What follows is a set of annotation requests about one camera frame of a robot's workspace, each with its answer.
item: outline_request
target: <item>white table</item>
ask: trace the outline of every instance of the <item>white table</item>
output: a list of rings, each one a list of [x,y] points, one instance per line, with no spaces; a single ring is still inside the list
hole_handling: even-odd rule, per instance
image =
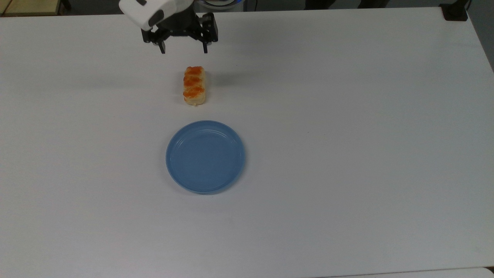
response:
[[[0,19],[0,276],[309,278],[494,265],[494,75],[439,8],[217,14],[167,54],[125,16]],[[181,97],[187,66],[208,98]],[[197,120],[247,152],[173,182]]]

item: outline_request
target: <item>orange glaze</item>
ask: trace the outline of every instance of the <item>orange glaze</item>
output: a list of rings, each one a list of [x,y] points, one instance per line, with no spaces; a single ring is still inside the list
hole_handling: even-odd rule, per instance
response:
[[[199,86],[191,87],[191,88],[186,89],[186,91],[184,91],[184,97],[195,98],[204,92],[205,92],[205,90],[203,87],[199,87]]]
[[[193,87],[196,85],[200,85],[202,80],[199,77],[195,76],[185,76],[184,77],[184,87]]]
[[[185,75],[200,75],[203,71],[203,67],[188,67],[185,70]]]

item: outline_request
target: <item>plastic plate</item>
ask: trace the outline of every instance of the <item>plastic plate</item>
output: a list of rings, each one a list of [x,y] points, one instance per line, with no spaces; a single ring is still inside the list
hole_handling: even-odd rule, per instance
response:
[[[183,188],[199,194],[225,190],[240,176],[244,145],[227,125],[199,121],[179,130],[166,149],[166,167]]]

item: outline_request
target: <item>black clamp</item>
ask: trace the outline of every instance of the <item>black clamp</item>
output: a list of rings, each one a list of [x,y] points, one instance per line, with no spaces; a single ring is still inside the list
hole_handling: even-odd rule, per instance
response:
[[[465,5],[468,1],[469,0],[457,0],[453,4],[440,4],[439,7],[443,10],[444,19],[448,21],[466,21],[468,15],[466,13]]]
[[[165,40],[169,37],[191,37],[203,43],[204,53],[207,46],[218,41],[218,27],[214,14],[207,13],[199,18],[194,12],[193,5],[182,12],[156,24],[157,31],[142,31],[142,39],[145,43],[153,43],[160,47],[161,53],[165,53]]]

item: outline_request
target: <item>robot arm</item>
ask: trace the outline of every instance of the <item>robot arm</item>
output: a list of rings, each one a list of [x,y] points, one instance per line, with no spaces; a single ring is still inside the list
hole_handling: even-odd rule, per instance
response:
[[[141,28],[145,43],[153,43],[165,53],[170,36],[189,36],[207,45],[218,41],[218,28],[212,13],[199,18],[194,0],[120,0],[120,9]]]

